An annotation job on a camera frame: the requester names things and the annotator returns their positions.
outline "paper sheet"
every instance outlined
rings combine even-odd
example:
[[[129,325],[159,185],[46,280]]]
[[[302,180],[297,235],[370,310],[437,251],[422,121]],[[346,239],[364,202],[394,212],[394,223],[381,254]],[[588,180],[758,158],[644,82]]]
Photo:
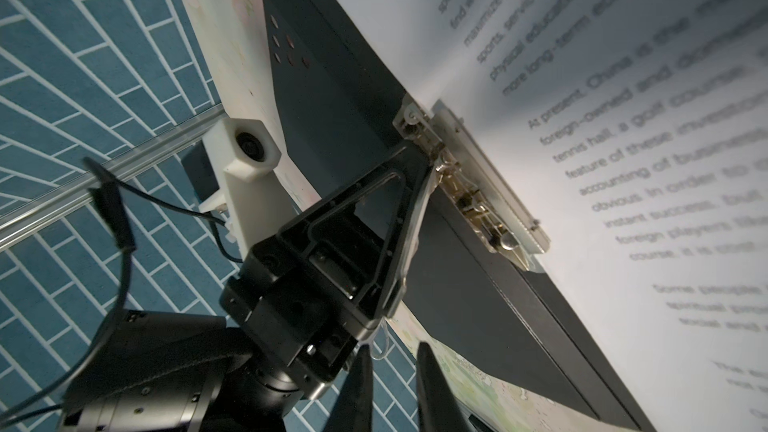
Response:
[[[768,0],[338,0],[552,239],[659,431],[768,430]]]

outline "metal clip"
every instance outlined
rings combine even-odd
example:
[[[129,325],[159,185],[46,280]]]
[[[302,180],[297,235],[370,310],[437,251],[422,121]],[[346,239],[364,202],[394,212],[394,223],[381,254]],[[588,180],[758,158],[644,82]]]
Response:
[[[549,237],[442,101],[433,117],[406,95],[392,124],[434,161],[437,183],[490,252],[532,270]]]

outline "blue tiles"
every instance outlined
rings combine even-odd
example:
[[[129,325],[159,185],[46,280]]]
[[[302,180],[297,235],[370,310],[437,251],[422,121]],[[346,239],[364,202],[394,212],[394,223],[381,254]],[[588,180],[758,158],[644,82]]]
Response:
[[[220,101],[181,0],[0,0],[0,19],[0,216],[77,177],[84,156],[114,158]],[[197,204],[178,156],[133,184]],[[237,267],[207,224],[131,194],[124,203],[138,245],[128,306],[224,314],[219,296]],[[82,356],[119,275],[118,250],[91,205],[0,252],[0,410]],[[374,365],[373,427],[410,432],[413,357],[398,341],[389,347]],[[288,431],[321,432],[345,376],[321,399],[302,401]],[[60,399],[61,391],[37,406]],[[53,432],[58,419],[32,418],[17,430]]]
[[[55,154],[103,162],[219,101],[181,0],[0,0],[0,19],[0,139],[53,163],[0,156],[27,176],[0,186],[0,215],[50,189],[28,177],[51,181]]]

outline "metal extrusion bar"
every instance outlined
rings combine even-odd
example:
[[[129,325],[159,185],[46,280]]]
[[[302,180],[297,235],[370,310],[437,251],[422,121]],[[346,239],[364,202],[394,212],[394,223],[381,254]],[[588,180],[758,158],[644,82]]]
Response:
[[[201,138],[222,115],[224,107],[221,104],[213,106],[113,158],[104,166],[120,180],[136,177]],[[0,217],[0,252],[88,204],[91,201],[88,188],[96,185],[96,178],[86,172]]]

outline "blue tile floor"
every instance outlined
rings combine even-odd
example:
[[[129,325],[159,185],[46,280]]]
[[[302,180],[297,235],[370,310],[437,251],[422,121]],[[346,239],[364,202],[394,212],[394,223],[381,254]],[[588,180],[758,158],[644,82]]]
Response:
[[[180,156],[168,158],[132,183],[181,207],[197,204]],[[130,194],[124,194],[124,199],[139,245],[129,306],[224,315],[218,298],[237,267],[219,254],[206,224]],[[237,254],[234,245],[226,246]],[[92,206],[0,252],[0,409],[39,390],[85,351],[114,300],[118,257]],[[387,358],[374,363],[374,426],[377,431],[414,430],[414,360],[402,342],[392,337]],[[379,334],[375,352],[380,354],[385,345],[384,335]],[[343,379],[342,374],[320,400],[300,403],[286,418],[289,432],[320,432]],[[45,403],[58,399],[55,395]],[[19,429],[53,430],[57,417],[30,419]]]

